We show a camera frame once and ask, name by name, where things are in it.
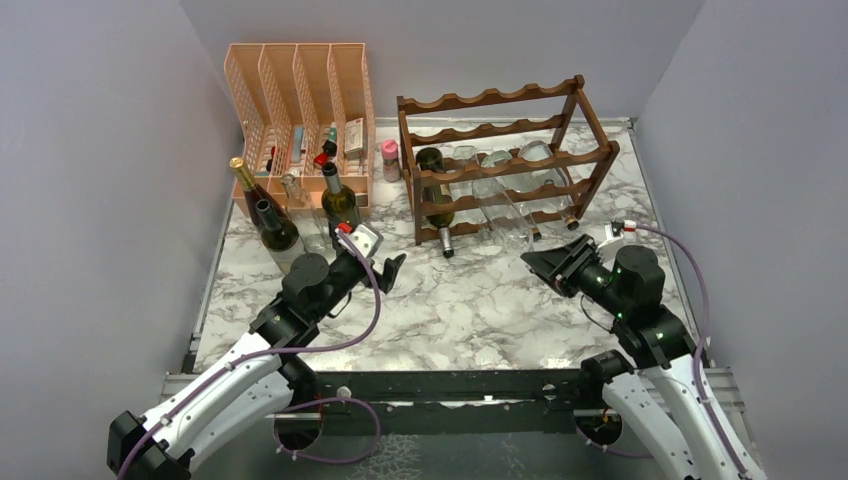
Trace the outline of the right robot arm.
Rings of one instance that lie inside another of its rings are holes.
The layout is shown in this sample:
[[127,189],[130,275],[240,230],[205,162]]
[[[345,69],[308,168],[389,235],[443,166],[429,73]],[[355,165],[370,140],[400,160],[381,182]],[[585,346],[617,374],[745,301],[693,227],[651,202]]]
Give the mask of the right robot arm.
[[583,294],[612,315],[620,347],[582,362],[578,396],[614,410],[667,478],[766,478],[721,408],[701,347],[662,302],[665,272],[653,250],[625,245],[606,268],[582,235],[521,258],[559,295]]

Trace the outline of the red wine bottle gold cap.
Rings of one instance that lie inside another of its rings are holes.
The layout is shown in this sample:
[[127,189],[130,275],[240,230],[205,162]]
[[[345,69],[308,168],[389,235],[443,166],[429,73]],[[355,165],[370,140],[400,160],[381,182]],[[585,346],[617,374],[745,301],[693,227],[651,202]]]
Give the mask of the red wine bottle gold cap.
[[260,200],[268,200],[272,209],[283,217],[285,212],[282,206],[275,200],[269,192],[256,180],[251,168],[247,165],[243,157],[233,157],[229,161],[230,169],[232,170],[236,180],[238,181],[243,196],[245,199],[247,214],[249,215],[254,226],[259,229],[263,223],[259,216],[256,203]]

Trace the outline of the green wine bottle brown label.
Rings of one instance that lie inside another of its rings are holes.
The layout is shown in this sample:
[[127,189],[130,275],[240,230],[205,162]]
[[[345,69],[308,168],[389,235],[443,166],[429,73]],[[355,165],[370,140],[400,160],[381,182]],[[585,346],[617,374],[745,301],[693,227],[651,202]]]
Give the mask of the green wine bottle brown label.
[[361,224],[361,215],[354,191],[341,181],[337,166],[328,161],[322,166],[322,175],[326,189],[321,197],[322,208],[328,219],[329,228],[334,232],[340,224],[346,224],[344,230],[351,232]]

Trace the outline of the dark bottle white label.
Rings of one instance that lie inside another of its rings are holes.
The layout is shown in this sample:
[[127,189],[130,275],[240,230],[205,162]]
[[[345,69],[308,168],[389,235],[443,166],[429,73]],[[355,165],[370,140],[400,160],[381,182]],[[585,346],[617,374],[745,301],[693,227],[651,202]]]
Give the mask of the dark bottle white label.
[[267,199],[256,202],[259,215],[261,241],[277,267],[288,273],[293,262],[306,252],[296,225],[285,215],[280,215]]

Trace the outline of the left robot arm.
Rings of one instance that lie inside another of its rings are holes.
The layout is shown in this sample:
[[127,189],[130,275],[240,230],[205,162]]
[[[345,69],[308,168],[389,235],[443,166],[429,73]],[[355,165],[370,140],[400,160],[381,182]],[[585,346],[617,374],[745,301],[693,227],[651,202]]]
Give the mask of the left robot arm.
[[318,254],[298,257],[228,353],[169,400],[112,421],[110,470],[120,479],[188,479],[261,417],[310,407],[316,375],[299,355],[318,335],[319,322],[359,284],[389,292],[405,258],[386,260],[377,273],[349,252],[332,262]]

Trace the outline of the brown wooden wine rack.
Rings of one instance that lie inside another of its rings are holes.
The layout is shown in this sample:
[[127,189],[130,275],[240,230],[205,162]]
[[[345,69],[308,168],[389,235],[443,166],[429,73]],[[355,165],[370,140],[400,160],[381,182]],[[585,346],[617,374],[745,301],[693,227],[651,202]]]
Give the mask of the brown wooden wine rack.
[[[396,98],[399,124],[400,163],[413,219],[414,242],[417,246],[424,242],[439,238],[434,228],[425,225],[427,216],[441,213],[457,213],[475,209],[477,202],[472,196],[464,196],[447,204],[433,204],[422,198],[423,189],[438,185],[452,185],[466,180],[480,178],[498,178],[513,174],[530,173],[535,170],[561,168],[565,177],[571,180],[568,171],[571,167],[591,165],[593,167],[588,177],[564,188],[543,186],[527,193],[508,190],[507,195],[514,202],[527,202],[549,197],[568,195],[574,205],[571,213],[580,220],[588,210],[591,201],[600,190],[601,184],[609,173],[614,161],[620,153],[620,146],[610,140],[593,106],[584,92],[585,79],[581,75],[563,80],[553,87],[542,87],[530,83],[514,92],[503,92],[489,88],[473,97],[463,97],[456,93],[446,93],[431,102],[423,102],[411,97]],[[413,133],[409,127],[409,117],[437,112],[447,112],[476,107],[496,106],[501,104],[541,100],[554,97],[564,97],[564,105],[559,114],[545,120],[530,120],[527,118],[515,120],[504,126],[492,123],[482,123],[471,129],[460,131],[447,128],[429,136]],[[571,124],[574,112],[579,109],[598,144],[594,150],[584,154],[574,154],[562,148],[566,131]],[[446,173],[422,171],[415,161],[414,149],[417,147],[434,147],[438,144],[459,142],[464,140],[483,140],[493,137],[551,130],[552,140],[548,143],[553,155],[538,162],[528,162],[521,158],[516,149],[510,151],[510,159],[502,165],[483,167],[469,165],[466,168],[457,166],[450,157],[444,159]]]

